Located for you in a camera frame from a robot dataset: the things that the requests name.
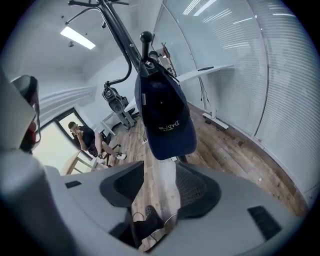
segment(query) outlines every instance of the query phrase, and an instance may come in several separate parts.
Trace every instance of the doorway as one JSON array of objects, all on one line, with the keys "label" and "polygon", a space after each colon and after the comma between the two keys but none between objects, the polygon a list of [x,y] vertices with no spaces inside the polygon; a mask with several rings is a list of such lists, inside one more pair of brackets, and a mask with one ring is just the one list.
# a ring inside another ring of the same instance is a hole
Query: doorway
[{"label": "doorway", "polygon": [[[72,108],[53,118],[40,128],[41,143],[32,150],[32,154],[43,165],[55,167],[59,172],[63,170],[68,159],[79,151],[78,157],[81,160],[87,164],[90,164],[92,160],[92,157],[87,152],[81,150],[75,144],[74,137],[68,128],[68,124],[71,121],[79,126],[86,125],[76,110]],[[90,168],[81,162],[77,162],[75,168],[83,173],[91,171]],[[76,170],[73,170],[71,174],[78,173]]]}]

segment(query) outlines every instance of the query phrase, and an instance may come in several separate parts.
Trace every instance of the person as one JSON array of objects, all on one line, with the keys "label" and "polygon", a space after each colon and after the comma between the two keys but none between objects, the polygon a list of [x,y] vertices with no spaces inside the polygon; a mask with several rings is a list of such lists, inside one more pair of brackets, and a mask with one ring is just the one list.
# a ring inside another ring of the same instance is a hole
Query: person
[{"label": "person", "polygon": [[87,125],[78,126],[75,122],[71,121],[68,124],[68,127],[77,137],[81,150],[88,150],[97,153],[97,162],[99,164],[103,164],[105,162],[102,155],[102,149],[119,160],[124,160],[127,157],[125,154],[115,152],[105,141],[103,141],[99,132],[94,132]]}]

